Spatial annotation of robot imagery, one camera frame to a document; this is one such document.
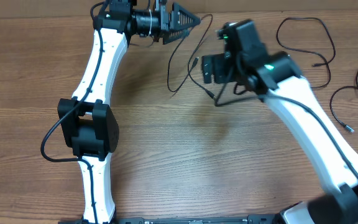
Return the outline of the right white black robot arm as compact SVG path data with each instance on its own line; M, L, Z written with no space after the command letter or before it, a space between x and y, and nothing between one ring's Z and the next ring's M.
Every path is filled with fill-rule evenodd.
M253 92L288 127L310 160L324 195L291 205L272 223L357 223L358 153L316 99L309 81L286 52L269 54L250 19L226 23L217 33L224 52L205 55L205 83L233 82Z

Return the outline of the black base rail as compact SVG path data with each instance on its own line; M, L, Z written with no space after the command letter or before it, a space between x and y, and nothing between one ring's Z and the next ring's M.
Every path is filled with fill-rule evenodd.
M207 218L114 218L112 224L274 224L282 223L275 214L248 215L246 217Z

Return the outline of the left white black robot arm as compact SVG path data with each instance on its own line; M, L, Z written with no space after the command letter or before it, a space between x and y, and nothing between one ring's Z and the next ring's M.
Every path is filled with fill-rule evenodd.
M111 93L116 73L133 35L164 44L186 37L201 19L177 3L155 1L147 10L136 1L104 1L92 13L94 39L83 78L70 99L58 103L58 124L73 151L83 178L85 210L78 223L113 223L116 206L111 191L111 159L119 140Z

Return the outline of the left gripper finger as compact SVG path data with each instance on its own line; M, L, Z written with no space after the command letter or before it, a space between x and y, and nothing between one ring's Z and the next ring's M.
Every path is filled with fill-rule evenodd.
M170 32L169 34L165 34L163 36L163 45L167 45L167 44L174 42L178 39L187 37L189 33L190 33L189 30L185 29L185 30L179 30L176 32Z
M171 30L181 31L198 26L200 23L201 19L198 16L192 14L176 2L172 4Z

